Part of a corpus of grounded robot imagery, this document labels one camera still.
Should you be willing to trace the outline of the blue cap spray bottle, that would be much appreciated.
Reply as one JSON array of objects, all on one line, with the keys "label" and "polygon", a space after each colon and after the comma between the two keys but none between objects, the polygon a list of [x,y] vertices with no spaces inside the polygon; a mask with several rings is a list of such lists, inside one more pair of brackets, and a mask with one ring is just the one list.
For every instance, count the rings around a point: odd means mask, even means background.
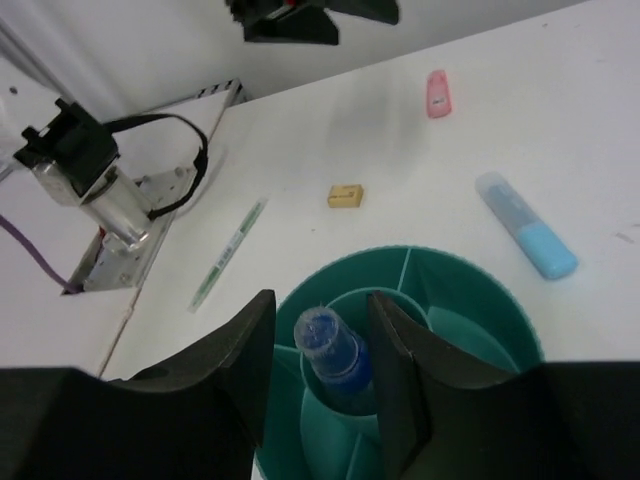
[{"label": "blue cap spray bottle", "polygon": [[335,310],[318,306],[304,311],[293,335],[334,410],[353,416],[376,412],[367,344]]}]

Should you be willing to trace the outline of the tan eraser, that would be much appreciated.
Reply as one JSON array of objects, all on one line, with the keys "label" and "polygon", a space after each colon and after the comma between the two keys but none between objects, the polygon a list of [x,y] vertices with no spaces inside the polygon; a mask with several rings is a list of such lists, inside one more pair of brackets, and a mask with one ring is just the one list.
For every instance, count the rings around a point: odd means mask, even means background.
[{"label": "tan eraser", "polygon": [[360,184],[333,185],[327,203],[330,208],[359,208],[363,196],[364,188]]}]

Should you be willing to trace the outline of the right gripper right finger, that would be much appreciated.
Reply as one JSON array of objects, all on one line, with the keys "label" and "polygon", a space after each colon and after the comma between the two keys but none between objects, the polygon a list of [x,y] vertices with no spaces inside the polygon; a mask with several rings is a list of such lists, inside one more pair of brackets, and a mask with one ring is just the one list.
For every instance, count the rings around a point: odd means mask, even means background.
[{"label": "right gripper right finger", "polygon": [[530,421],[521,378],[367,298],[374,387],[390,479],[522,479]]}]

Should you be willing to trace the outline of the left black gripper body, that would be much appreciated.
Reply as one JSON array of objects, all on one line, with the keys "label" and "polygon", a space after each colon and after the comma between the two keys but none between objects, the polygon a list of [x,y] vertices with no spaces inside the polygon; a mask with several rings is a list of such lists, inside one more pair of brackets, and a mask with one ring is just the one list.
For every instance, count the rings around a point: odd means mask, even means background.
[{"label": "left black gripper body", "polygon": [[226,7],[248,43],[338,45],[340,32],[328,11],[397,25],[394,0],[231,0]]}]

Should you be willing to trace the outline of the blue highlighter marker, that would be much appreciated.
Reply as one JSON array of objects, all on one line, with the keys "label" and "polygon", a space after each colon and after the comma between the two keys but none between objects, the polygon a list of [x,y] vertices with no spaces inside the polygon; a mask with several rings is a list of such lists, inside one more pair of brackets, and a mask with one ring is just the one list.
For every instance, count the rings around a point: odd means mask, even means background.
[{"label": "blue highlighter marker", "polygon": [[577,269],[576,255],[502,175],[481,175],[475,189],[544,279],[558,280]]}]

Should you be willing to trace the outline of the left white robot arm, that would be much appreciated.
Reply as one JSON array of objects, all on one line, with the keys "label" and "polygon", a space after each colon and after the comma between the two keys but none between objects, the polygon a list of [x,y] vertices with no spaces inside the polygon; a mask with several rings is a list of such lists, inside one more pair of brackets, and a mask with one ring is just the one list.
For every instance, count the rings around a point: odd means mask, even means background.
[{"label": "left white robot arm", "polygon": [[[395,1],[229,1],[233,20],[252,43],[336,45],[338,27],[330,12],[395,25],[400,10]],[[166,119],[164,113],[131,115],[102,123],[80,104],[56,99],[58,113],[42,128],[26,127],[14,138],[3,135],[4,156],[30,170],[51,198],[77,206],[134,250],[152,235],[160,220],[187,204],[208,168],[208,138],[199,127],[200,146],[193,161],[195,176],[178,199],[155,205],[117,167],[115,134]]]}]

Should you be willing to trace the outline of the pink correction tape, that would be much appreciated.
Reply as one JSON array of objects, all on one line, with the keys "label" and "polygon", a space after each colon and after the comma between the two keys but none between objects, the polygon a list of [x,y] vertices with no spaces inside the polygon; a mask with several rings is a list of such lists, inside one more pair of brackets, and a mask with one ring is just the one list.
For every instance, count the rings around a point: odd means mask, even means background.
[{"label": "pink correction tape", "polygon": [[449,82],[444,70],[435,70],[427,78],[426,112],[430,119],[442,118],[452,112]]}]

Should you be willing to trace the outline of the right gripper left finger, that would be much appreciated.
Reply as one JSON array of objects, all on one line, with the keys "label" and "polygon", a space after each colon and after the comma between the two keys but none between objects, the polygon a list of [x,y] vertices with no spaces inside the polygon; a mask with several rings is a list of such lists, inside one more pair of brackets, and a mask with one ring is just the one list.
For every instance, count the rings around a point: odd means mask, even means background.
[{"label": "right gripper left finger", "polygon": [[248,479],[264,441],[276,305],[258,292],[226,324],[112,385],[127,390],[140,479]]}]

